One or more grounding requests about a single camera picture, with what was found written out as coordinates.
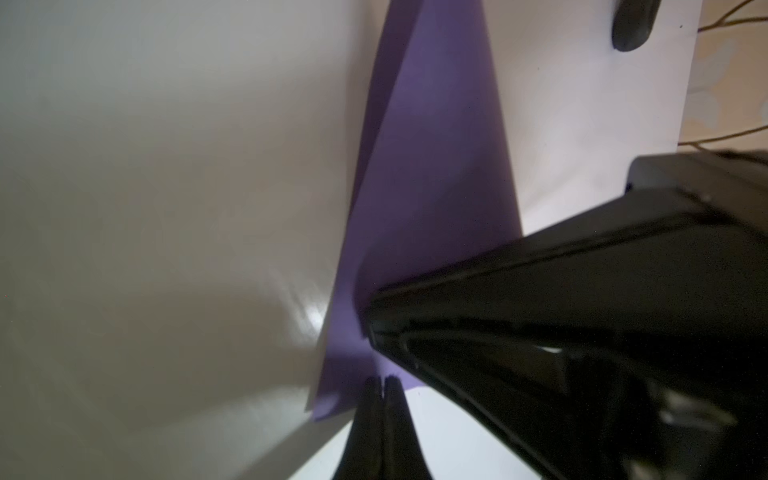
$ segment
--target thin cable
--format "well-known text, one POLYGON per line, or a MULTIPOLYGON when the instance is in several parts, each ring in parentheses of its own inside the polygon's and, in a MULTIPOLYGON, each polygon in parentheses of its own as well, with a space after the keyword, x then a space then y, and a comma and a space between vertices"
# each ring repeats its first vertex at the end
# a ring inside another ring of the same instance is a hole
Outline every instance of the thin cable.
POLYGON ((698 32, 701 33, 702 31, 714 30, 715 28, 732 27, 734 25, 742 25, 745 23, 761 23, 761 22, 768 22, 768 17, 739 18, 737 20, 731 20, 729 22, 713 23, 712 25, 707 25, 699 28, 698 32))
POLYGON ((726 21, 728 19, 728 17, 730 17, 734 13, 738 12, 742 8, 746 7, 747 5, 752 3, 753 1, 754 0, 744 0, 743 2, 741 2, 740 4, 736 5, 732 9, 730 9, 728 12, 726 12, 725 15, 723 15, 720 18, 718 18, 712 25, 719 25, 719 24, 723 23, 724 21, 726 21))
POLYGON ((706 151, 706 152, 712 153, 712 150, 702 147, 697 142, 693 142, 692 144, 690 144, 690 146, 697 149, 698 151, 706 151))
POLYGON ((694 140, 694 141, 681 141, 681 142, 677 142, 677 145, 679 147, 688 146, 688 147, 696 148, 696 145, 698 144, 711 144, 716 141, 730 140, 731 138, 738 138, 738 137, 743 137, 745 135, 756 134, 757 132, 763 131, 763 130, 768 130, 768 125, 763 125, 762 127, 757 127, 757 128, 751 128, 749 130, 738 131, 735 134, 723 135, 722 137, 702 138, 700 140, 694 140))

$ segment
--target purple sheet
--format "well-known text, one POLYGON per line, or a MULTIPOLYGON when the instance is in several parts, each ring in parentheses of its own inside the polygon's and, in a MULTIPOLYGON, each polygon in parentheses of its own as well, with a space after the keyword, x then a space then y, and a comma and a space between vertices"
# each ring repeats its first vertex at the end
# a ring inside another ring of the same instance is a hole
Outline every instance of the purple sheet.
POLYGON ((366 377, 419 381, 374 352, 358 312, 377 289, 520 236, 480 0, 392 0, 373 68, 314 418, 366 377))

